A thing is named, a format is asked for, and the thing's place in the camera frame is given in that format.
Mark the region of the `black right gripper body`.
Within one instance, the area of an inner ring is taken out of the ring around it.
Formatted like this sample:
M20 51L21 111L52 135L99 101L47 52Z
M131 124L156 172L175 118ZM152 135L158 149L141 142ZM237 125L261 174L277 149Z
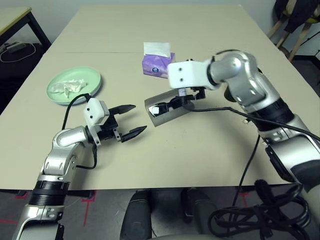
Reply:
M190 88L195 94L188 94L186 88L178 89L178 96L181 100L182 105L187 105L193 100L201 100L206 98L204 87L191 87Z

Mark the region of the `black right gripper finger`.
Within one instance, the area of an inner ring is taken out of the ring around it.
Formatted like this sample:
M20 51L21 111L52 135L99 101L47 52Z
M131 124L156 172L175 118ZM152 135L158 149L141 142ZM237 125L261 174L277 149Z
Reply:
M176 96L170 100L171 108L180 108L186 104L186 100L184 97Z

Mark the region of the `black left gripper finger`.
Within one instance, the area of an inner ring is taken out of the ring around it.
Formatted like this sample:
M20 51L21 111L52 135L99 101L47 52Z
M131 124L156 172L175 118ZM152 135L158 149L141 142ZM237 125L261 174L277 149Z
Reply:
M119 105L116 107L112 107L109 109L109 116L114 116L114 115L121 115L124 113L127 113L134 109L136 106L133 104L125 104L125 105Z
M124 143L124 142L127 142L135 137L137 137L139 134L141 134L145 129L147 128L146 125L144 126L139 126L139 127L136 127L132 130L130 130L128 133L126 134L122 134L120 136L120 142L121 143Z

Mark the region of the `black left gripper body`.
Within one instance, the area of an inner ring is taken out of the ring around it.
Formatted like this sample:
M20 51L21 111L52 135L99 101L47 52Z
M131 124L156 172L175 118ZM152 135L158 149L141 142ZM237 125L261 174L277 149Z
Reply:
M118 132L118 123L114 115L110 115L103 124L96 127L97 136L100 142L116 139L120 141L120 134Z

